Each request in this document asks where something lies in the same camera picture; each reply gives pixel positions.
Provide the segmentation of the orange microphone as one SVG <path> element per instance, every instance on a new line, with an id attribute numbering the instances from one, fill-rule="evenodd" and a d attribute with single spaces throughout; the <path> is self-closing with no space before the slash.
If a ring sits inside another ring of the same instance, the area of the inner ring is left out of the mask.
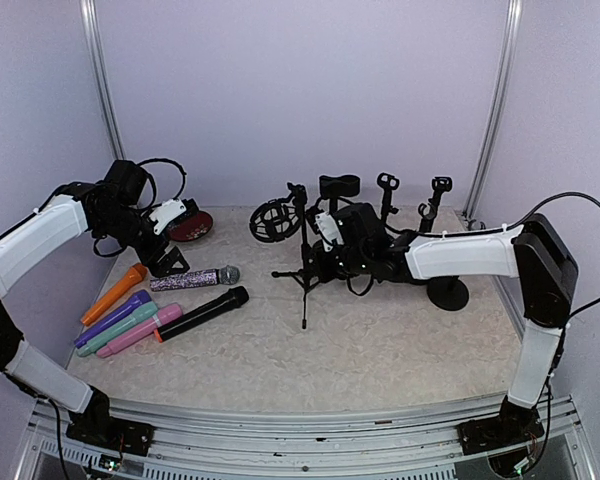
<path id="1" fill-rule="evenodd" d="M 90 327 L 99 320 L 106 311 L 118 301 L 133 286 L 143 281 L 148 273 L 148 269 L 136 263 L 131 266 L 127 272 L 107 290 L 100 299 L 83 315 L 81 323 L 85 327 Z"/>

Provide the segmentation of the purple microphone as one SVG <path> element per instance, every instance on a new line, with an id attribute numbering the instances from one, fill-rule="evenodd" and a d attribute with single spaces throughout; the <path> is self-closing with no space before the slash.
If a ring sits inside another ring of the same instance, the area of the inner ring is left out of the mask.
<path id="1" fill-rule="evenodd" d="M 151 297 L 146 290 L 139 290 L 132 294 L 121 306 L 107 314 L 101 320 L 98 320 L 93 326 L 85 330 L 75 341 L 74 346 L 80 348 L 89 340 L 102 333 L 109 327 L 115 325 L 138 307 L 151 301 Z"/>

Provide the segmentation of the pink microphone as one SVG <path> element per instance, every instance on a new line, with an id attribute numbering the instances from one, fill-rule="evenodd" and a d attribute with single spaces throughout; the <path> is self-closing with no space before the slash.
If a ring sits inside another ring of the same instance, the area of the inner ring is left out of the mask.
<path id="1" fill-rule="evenodd" d="M 150 336 L 157 328 L 177 320 L 182 315 L 183 311 L 179 304 L 169 304 L 159 309 L 147 320 L 144 320 L 142 323 L 108 342 L 96 352 L 96 355 L 99 358 L 107 358 L 117 354 L 145 337 Z"/>

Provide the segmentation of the teal microphone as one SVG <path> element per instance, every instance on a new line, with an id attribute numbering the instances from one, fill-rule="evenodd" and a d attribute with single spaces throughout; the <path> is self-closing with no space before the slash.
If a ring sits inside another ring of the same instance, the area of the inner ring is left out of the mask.
<path id="1" fill-rule="evenodd" d="M 99 349 L 106 346 L 110 341 L 116 339 L 128 330 L 152 317 L 157 311 L 158 307 L 153 301 L 139 306 L 122 320 L 108 327 L 94 338 L 88 340 L 84 346 L 77 349 L 77 355 L 79 357 L 85 357 L 96 353 Z"/>

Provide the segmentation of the silver rhinestone microphone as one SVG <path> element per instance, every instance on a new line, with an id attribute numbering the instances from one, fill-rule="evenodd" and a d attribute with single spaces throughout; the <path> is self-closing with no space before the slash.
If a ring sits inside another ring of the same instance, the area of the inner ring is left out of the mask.
<path id="1" fill-rule="evenodd" d="M 219 269 L 206 269 L 174 274 L 152 279 L 149 283 L 153 292 L 202 288 L 216 285 L 234 285 L 240 280 L 238 267 L 227 265 Z"/>

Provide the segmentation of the black tripod mic stand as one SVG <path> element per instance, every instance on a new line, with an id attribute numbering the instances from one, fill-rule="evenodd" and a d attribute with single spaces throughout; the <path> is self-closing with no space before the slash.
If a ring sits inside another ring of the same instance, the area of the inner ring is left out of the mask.
<path id="1" fill-rule="evenodd" d="M 317 206 L 308 207 L 308 194 L 304 185 L 288 182 L 287 189 L 289 193 L 286 197 L 269 200 L 254 210 L 249 219 L 249 231 L 257 241 L 267 244 L 283 242 L 300 232 L 302 266 L 295 271 L 273 271 L 271 276 L 275 279 L 291 278 L 302 288 L 301 328 L 306 330 L 308 294 L 319 285 L 317 270 L 311 258 L 309 231 L 318 233 L 316 215 L 320 210 Z"/>

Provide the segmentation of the black tall microphone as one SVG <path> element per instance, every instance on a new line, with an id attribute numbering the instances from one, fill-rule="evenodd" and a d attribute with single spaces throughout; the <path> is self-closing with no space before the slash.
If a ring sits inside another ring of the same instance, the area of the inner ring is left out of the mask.
<path id="1" fill-rule="evenodd" d="M 242 307 L 249 299 L 250 296 L 245 287 L 230 288 L 216 299 L 185 313 L 168 324 L 158 327 L 154 330 L 154 336 L 160 343 L 165 342 L 201 326 L 220 315 Z"/>

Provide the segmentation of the black round-base stand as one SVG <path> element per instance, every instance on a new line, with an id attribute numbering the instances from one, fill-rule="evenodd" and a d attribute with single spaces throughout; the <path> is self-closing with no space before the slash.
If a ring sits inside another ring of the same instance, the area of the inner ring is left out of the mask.
<path id="1" fill-rule="evenodd" d="M 428 200 L 429 216 L 435 217 L 442 200 L 442 196 L 453 188 L 453 180 L 448 176 L 435 176 L 431 180 L 432 195 Z"/>

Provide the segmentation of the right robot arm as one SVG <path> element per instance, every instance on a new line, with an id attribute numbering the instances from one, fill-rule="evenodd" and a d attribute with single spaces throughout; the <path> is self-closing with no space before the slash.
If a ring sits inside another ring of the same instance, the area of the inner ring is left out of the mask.
<path id="1" fill-rule="evenodd" d="M 458 311 L 469 299 L 462 277 L 518 280 L 526 320 L 522 347 L 491 433 L 511 444 L 529 429 L 560 362 L 569 322 L 579 313 L 572 306 L 578 265 L 537 208 L 512 225 L 439 234 L 394 230 L 367 203 L 333 212 L 313 208 L 309 218 L 320 238 L 309 264 L 323 283 L 362 275 L 372 283 L 423 283 L 432 303 Z"/>

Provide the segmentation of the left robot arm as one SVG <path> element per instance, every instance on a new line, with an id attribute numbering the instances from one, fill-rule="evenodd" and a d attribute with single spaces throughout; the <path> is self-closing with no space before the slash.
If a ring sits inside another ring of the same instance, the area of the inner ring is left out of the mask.
<path id="1" fill-rule="evenodd" d="M 157 189 L 147 170 L 151 163 L 116 160 L 101 180 L 62 184 L 0 234 L 0 374 L 27 394 L 64 408 L 70 436 L 87 443 L 107 445 L 124 434 L 121 420 L 110 413 L 109 397 L 34 346 L 5 300 L 49 258 L 85 234 L 133 250 L 155 277 L 186 271 L 180 250 L 170 244 L 168 227 L 187 212 L 188 201 L 175 194 L 139 204 L 146 189 Z"/>

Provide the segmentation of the dark red floral plate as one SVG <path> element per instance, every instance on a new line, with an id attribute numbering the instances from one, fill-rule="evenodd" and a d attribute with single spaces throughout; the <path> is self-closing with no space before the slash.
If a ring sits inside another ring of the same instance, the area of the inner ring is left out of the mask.
<path id="1" fill-rule="evenodd" d="M 167 231 L 172 241 L 186 243 L 198 240 L 208 234 L 213 224 L 213 217 L 208 212 L 199 211 L 196 214 L 186 214 L 173 220 L 167 226 Z"/>

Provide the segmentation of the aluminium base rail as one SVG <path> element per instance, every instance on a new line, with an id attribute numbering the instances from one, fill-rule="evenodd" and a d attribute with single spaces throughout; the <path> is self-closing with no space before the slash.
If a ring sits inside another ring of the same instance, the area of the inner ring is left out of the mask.
<path id="1" fill-rule="evenodd" d="M 235 413 L 114 399 L 116 417 L 154 426 L 146 457 L 123 454 L 118 471 L 98 468 L 115 453 L 63 439 L 71 478 L 92 466 L 111 479 L 489 478 L 488 460 L 521 446 L 464 455 L 457 426 L 497 413 L 501 395 L 406 409 L 345 413 Z M 600 479 L 572 399 L 552 400 L 550 444 L 523 479 Z M 35 407 L 9 479 L 62 479 L 55 415 Z"/>

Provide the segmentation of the left metal frame post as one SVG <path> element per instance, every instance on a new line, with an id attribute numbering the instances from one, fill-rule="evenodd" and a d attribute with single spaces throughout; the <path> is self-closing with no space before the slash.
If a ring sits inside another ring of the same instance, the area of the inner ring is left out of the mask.
<path id="1" fill-rule="evenodd" d="M 108 141 L 114 158 L 124 159 L 126 155 L 109 87 L 96 2 L 94 0 L 80 0 L 79 5 L 97 97 Z"/>

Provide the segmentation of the metal frame post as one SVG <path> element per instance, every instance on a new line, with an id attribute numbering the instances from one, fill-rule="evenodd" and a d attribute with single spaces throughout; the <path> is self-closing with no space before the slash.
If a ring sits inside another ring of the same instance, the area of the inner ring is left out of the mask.
<path id="1" fill-rule="evenodd" d="M 515 61 L 523 5 L 524 2 L 522 0 L 510 0 L 507 5 L 503 41 L 489 115 L 487 117 L 476 170 L 461 212 L 467 225 L 471 225 L 476 221 L 476 212 L 486 186 L 488 171 L 493 160 L 494 149 L 501 120 L 505 111 L 507 91 Z"/>
<path id="2" fill-rule="evenodd" d="M 96 2 L 94 0 L 80 0 L 79 5 L 97 97 L 108 141 L 114 158 L 124 159 L 126 155 L 109 87 Z"/>

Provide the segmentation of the right metal frame post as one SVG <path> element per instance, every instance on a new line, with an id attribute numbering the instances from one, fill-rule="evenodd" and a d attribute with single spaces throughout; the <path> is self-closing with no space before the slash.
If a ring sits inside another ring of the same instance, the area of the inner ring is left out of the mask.
<path id="1" fill-rule="evenodd" d="M 507 91 L 515 61 L 523 5 L 524 2 L 522 0 L 510 0 L 507 5 L 503 41 L 489 115 L 487 117 L 476 170 L 461 212 L 467 225 L 471 225 L 476 221 L 476 212 L 486 186 L 488 171 L 493 160 L 494 149 L 501 120 L 505 111 Z"/>

